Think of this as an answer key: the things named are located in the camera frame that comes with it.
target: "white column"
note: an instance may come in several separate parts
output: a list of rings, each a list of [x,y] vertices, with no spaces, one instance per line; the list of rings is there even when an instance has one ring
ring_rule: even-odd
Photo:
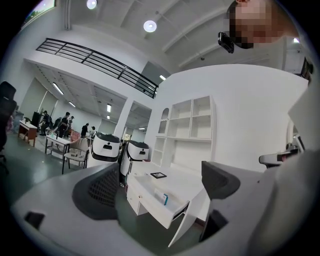
[[[124,132],[124,128],[126,126],[126,122],[127,122],[127,119],[128,119],[129,113],[130,113],[130,109],[131,109],[131,106],[133,103],[134,103],[134,100],[131,98],[128,98],[125,101],[125,104],[123,106],[119,121],[116,124],[115,130],[113,133],[114,136],[117,136],[118,138],[122,137],[122,133]]]

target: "white robot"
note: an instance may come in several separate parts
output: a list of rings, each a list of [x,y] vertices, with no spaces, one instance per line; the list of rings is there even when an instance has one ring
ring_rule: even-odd
[[[118,161],[120,139],[111,134],[97,132],[90,148],[87,168]]]
[[[120,172],[123,176],[126,176],[131,161],[142,161],[144,159],[148,159],[149,154],[149,146],[143,142],[136,142],[134,140],[128,140],[123,145],[119,164],[120,164]]]

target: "window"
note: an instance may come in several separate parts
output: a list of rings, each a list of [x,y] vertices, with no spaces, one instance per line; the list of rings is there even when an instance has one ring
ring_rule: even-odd
[[[22,27],[32,22],[36,17],[45,13],[46,11],[52,9],[56,6],[56,0],[42,0],[26,17],[25,21],[22,24]]]

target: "ceiling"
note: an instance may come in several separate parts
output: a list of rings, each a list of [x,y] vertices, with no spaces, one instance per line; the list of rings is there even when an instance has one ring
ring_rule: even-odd
[[[44,66],[32,64],[35,76],[42,85],[57,99],[72,102],[78,109],[100,116],[109,121],[118,123],[126,99],[120,97],[106,88],[97,87],[91,83],[80,80],[60,71],[49,69]],[[64,93],[61,95],[52,83],[55,82]],[[111,112],[107,112],[107,104],[111,105]],[[147,109],[133,103],[126,125],[130,128],[148,126],[151,109]]]
[[[91,28],[92,24],[99,28],[104,24],[121,29],[131,38],[134,35],[157,48],[179,70],[233,63],[268,66],[268,45],[248,50],[237,47],[234,54],[218,45],[218,33],[226,27],[225,13],[232,1],[99,0],[97,7],[89,10],[86,0],[78,0],[71,3],[70,22],[90,24]],[[153,33],[143,29],[148,20],[157,23]]]

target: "open drawer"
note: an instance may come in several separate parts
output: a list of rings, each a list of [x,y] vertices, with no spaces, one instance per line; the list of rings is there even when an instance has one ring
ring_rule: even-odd
[[[154,183],[154,178],[146,176],[134,176],[130,182],[131,189],[139,195],[140,203],[145,209],[166,229],[171,225],[171,222],[178,218],[186,211],[189,201],[183,201],[175,197],[170,191],[165,190]],[[155,198],[155,189],[168,195],[166,205],[163,205]]]

